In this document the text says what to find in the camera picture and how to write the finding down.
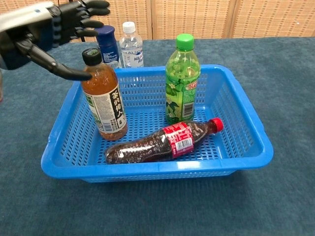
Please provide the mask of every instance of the blue bottle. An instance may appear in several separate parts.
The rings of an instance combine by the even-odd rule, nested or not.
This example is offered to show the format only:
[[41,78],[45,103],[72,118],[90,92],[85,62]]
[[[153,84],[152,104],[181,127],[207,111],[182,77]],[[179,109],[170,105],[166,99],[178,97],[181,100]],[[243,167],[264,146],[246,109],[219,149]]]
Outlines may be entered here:
[[102,54],[103,62],[113,69],[121,68],[122,64],[114,35],[115,28],[112,26],[103,26],[102,28],[96,28],[95,30],[98,32],[96,39]]

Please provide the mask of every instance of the red bottle label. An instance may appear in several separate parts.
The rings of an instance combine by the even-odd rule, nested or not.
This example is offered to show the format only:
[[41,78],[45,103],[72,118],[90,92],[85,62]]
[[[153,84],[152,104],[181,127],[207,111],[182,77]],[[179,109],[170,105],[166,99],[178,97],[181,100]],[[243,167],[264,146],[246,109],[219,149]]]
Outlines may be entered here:
[[188,152],[193,151],[193,137],[190,127],[184,123],[177,124],[163,128],[169,144],[172,148],[173,158],[177,158]]

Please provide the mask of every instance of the blue plastic basket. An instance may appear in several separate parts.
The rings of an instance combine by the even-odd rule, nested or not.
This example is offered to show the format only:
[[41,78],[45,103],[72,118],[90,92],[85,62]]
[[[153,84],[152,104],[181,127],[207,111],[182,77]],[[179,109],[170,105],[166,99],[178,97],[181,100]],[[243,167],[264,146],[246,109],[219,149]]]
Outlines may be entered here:
[[47,175],[88,182],[211,177],[259,168],[271,161],[272,145],[240,84],[227,68],[203,65],[194,120],[220,117],[224,130],[173,161],[107,165],[106,148],[167,126],[165,67],[118,69],[116,73],[126,107],[127,135],[115,142],[101,138],[80,83],[75,82],[42,156],[41,166]]

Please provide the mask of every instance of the blue bottle cap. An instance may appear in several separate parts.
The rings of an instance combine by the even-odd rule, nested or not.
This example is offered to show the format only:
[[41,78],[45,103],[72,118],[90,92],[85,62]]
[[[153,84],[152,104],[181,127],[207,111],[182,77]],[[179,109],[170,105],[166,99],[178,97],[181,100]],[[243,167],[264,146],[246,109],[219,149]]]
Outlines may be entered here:
[[109,47],[112,45],[116,45],[115,39],[115,28],[112,26],[103,26],[101,28],[95,28],[95,31],[98,33],[96,36],[97,42],[99,46]]

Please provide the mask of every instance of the red bottle cap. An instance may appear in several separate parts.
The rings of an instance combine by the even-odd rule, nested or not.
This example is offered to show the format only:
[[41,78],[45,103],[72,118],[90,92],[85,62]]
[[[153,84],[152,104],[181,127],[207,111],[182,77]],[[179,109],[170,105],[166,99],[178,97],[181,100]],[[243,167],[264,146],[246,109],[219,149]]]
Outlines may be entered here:
[[217,132],[220,132],[223,130],[223,122],[220,118],[213,118],[211,121],[216,124]]

